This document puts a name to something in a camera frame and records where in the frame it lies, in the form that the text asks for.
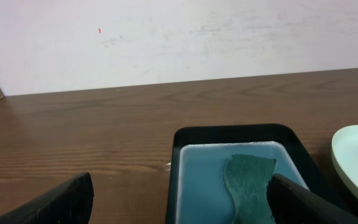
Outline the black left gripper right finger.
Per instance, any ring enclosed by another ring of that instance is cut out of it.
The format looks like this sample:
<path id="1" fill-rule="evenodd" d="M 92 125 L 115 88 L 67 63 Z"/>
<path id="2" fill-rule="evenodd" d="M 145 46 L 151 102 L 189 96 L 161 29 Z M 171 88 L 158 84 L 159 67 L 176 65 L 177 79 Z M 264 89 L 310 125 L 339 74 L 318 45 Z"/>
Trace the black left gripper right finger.
<path id="1" fill-rule="evenodd" d="M 358 224 L 356 216 L 281 174 L 269 181 L 267 201 L 277 223 Z"/>

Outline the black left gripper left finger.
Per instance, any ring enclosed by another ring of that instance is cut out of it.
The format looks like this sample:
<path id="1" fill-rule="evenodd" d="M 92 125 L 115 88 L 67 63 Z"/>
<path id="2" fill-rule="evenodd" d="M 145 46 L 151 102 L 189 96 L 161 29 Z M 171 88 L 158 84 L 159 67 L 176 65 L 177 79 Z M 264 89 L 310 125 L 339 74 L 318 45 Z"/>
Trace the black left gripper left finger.
<path id="1" fill-rule="evenodd" d="M 90 173 L 82 172 L 0 216 L 0 224 L 88 224 L 93 207 Z"/>

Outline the green scouring sponge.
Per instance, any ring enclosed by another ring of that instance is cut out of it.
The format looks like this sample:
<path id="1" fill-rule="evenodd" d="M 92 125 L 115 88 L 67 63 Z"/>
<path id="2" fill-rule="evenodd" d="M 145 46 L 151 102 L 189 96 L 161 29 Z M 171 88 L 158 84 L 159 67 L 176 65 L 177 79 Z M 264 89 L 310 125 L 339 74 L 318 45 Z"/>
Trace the green scouring sponge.
<path id="1" fill-rule="evenodd" d="M 226 188 L 234 204 L 234 224 L 275 223 L 267 201 L 267 186 L 277 161 L 264 157 L 234 154 L 224 167 Z"/>

